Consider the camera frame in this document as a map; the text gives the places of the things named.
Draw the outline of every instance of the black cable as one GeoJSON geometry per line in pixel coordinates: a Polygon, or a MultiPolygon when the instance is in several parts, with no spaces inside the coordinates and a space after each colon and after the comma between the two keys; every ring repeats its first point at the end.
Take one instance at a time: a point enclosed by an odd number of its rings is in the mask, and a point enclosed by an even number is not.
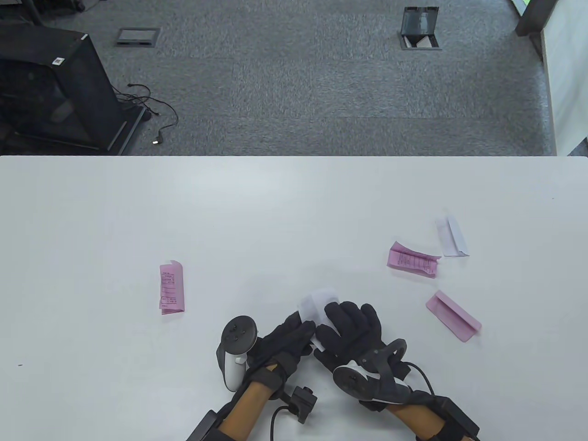
{"type": "Polygon", "coordinates": [[[269,425],[269,441],[273,441],[273,425],[276,422],[276,416],[280,410],[288,410],[288,406],[280,406],[274,411],[272,415],[272,422],[269,425]]]}
{"type": "Polygon", "coordinates": [[[156,115],[156,116],[159,116],[159,113],[155,112],[151,107],[149,107],[149,105],[147,104],[147,101],[148,100],[153,100],[155,102],[164,104],[164,105],[166,105],[167,107],[169,107],[172,110],[172,112],[173,112],[173,114],[175,116],[175,121],[172,122],[171,124],[167,124],[167,125],[165,125],[163,127],[160,127],[157,130],[157,138],[155,138],[155,140],[153,141],[153,144],[161,144],[161,143],[163,143],[163,135],[161,133],[162,130],[167,129],[169,127],[174,127],[174,126],[178,125],[180,119],[179,119],[178,113],[176,112],[176,109],[174,109],[171,104],[168,104],[168,103],[166,103],[163,100],[160,100],[160,99],[157,99],[157,98],[153,98],[151,96],[151,89],[149,89],[149,87],[147,87],[146,85],[141,84],[141,83],[128,83],[127,84],[127,87],[135,87],[135,86],[143,87],[143,88],[147,89],[147,93],[148,93],[147,96],[135,95],[134,93],[124,93],[124,92],[121,92],[120,90],[118,90],[112,84],[111,84],[111,86],[112,86],[112,88],[116,92],[115,93],[116,98],[121,103],[129,103],[131,105],[142,105],[151,114],[156,115]]]}
{"type": "Polygon", "coordinates": [[[427,386],[429,387],[429,391],[431,392],[431,395],[435,395],[435,392],[433,392],[433,387],[431,386],[431,383],[429,382],[429,379],[427,378],[427,376],[425,375],[425,373],[421,370],[420,367],[418,367],[416,364],[411,363],[411,362],[403,362],[406,365],[409,365],[413,368],[415,368],[416,370],[418,370],[420,372],[420,374],[423,376],[423,378],[425,379],[425,383],[427,383],[427,386]]]}
{"type": "Polygon", "coordinates": [[[91,5],[91,6],[87,7],[87,8],[85,8],[85,9],[83,10],[83,12],[88,12],[90,9],[92,9],[92,8],[93,8],[93,7],[95,7],[97,4],[99,4],[99,3],[100,3],[100,1],[101,1],[101,0],[96,0],[96,2],[95,2],[93,5],[91,5]]]}

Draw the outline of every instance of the person's right hand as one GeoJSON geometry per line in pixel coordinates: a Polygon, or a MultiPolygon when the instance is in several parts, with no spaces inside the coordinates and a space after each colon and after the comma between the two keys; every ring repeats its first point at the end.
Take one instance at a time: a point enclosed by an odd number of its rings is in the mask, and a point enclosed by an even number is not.
{"type": "Polygon", "coordinates": [[[359,358],[367,351],[385,346],[380,320],[372,305],[366,303],[359,309],[352,302],[333,302],[325,306],[325,313],[339,334],[329,326],[319,325],[316,338],[325,350],[315,349],[314,354],[331,372],[351,360],[359,363],[359,358]]]}

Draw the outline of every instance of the black glove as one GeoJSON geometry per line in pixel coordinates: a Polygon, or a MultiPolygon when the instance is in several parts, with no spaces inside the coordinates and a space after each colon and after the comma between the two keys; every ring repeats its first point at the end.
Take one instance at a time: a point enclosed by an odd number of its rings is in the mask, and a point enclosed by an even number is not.
{"type": "Polygon", "coordinates": [[[292,375],[303,355],[310,355],[310,338],[315,333],[314,322],[300,321],[295,312],[264,338],[258,338],[247,354],[248,371],[243,383],[256,381],[269,387],[279,398],[288,377],[292,375]],[[277,365],[274,370],[266,369],[277,365]]]}
{"type": "MultiPolygon", "coordinates": [[[[359,309],[352,302],[340,304],[333,302],[325,306],[325,313],[337,328],[339,335],[332,328],[319,325],[316,328],[316,338],[325,350],[321,352],[315,349],[315,357],[331,372],[338,366],[348,364],[351,360],[361,364],[361,357],[365,353],[385,347],[382,342],[382,325],[372,305],[366,303],[359,309]]],[[[395,377],[404,379],[410,372],[410,367],[402,362],[394,363],[392,372],[395,377]]],[[[360,403],[378,412],[386,408],[386,404],[383,403],[363,401],[360,403]]]]}

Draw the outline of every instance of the folded white paper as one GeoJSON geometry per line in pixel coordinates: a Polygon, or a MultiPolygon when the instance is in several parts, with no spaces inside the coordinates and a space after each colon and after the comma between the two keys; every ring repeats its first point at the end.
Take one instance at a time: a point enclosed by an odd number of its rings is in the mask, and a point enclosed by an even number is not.
{"type": "MultiPolygon", "coordinates": [[[[327,314],[325,314],[325,306],[329,303],[339,303],[339,297],[334,289],[324,288],[314,291],[312,294],[303,298],[298,304],[298,313],[300,314],[300,320],[302,323],[310,320],[314,322],[316,326],[327,325],[332,327],[335,332],[337,329],[331,323],[327,314]]],[[[310,341],[319,349],[324,351],[325,348],[316,339],[316,336],[310,339],[310,341]]]]}
{"type": "Polygon", "coordinates": [[[459,229],[457,220],[452,215],[435,220],[435,224],[437,224],[437,232],[439,233],[444,256],[469,256],[462,231],[459,229]]]}

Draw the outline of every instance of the pink paper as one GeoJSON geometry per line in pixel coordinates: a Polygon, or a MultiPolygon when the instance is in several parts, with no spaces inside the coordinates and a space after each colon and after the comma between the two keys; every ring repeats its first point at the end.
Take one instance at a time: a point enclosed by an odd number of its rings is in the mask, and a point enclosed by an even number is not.
{"type": "Polygon", "coordinates": [[[160,265],[161,292],[159,308],[161,314],[171,314],[184,311],[183,300],[183,269],[175,260],[167,265],[160,265]]]}
{"type": "Polygon", "coordinates": [[[424,273],[428,277],[435,277],[437,275],[437,260],[440,258],[441,256],[417,253],[398,242],[394,242],[388,255],[388,266],[424,273]]]}
{"type": "Polygon", "coordinates": [[[482,324],[441,291],[427,302],[427,308],[462,342],[467,342],[482,324]]]}

